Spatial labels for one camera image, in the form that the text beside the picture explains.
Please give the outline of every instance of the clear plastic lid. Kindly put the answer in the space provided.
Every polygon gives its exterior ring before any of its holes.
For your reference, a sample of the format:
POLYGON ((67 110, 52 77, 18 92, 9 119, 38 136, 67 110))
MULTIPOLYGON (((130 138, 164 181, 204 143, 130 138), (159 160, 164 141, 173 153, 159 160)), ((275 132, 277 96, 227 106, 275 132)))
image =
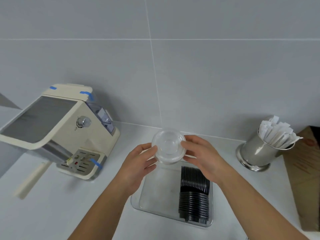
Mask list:
POLYGON ((185 141, 185 137, 175 129, 161 129, 152 139, 152 146, 156 145, 158 151, 155 158, 166 165, 174 164, 182 159, 186 153, 186 149, 181 146, 181 141, 185 141))

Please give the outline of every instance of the silver knob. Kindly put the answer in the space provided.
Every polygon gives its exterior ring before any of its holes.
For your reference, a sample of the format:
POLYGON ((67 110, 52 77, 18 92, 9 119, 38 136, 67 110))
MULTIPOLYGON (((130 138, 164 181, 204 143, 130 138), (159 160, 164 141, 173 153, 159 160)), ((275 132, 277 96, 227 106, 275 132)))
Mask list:
POLYGON ((77 119, 77 126, 80 128, 89 127, 90 125, 91 125, 91 120, 86 116, 80 116, 77 119))

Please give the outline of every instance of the stainless steel cup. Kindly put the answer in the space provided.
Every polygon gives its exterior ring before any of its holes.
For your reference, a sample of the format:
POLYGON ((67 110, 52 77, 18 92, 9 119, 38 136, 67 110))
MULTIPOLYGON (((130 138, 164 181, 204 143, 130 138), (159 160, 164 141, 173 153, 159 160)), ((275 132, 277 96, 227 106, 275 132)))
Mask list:
POLYGON ((277 149, 264 142, 259 137, 258 130, 247 142, 239 145, 235 153, 243 166, 252 171, 263 172, 270 167, 270 163, 276 157, 281 155, 281 151, 293 148, 295 143, 291 144, 286 149, 277 149))

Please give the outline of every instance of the stack of black lids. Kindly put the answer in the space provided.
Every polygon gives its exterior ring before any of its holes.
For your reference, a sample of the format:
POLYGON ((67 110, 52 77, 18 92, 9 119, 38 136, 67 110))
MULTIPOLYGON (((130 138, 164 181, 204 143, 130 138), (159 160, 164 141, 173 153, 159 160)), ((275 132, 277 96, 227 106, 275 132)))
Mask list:
POLYGON ((210 181, 197 168, 181 168, 180 218, 206 224, 209 220, 210 181))

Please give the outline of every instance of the cream coffee machine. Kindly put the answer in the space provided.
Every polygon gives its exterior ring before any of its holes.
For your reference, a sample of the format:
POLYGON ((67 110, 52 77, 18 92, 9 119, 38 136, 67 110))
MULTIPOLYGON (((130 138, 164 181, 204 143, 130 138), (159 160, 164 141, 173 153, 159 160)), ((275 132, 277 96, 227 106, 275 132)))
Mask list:
MULTIPOLYGON (((93 180, 119 135, 91 87, 55 84, 0 130, 0 141, 45 157, 63 173, 93 180)), ((41 176, 50 163, 34 174, 41 176)))

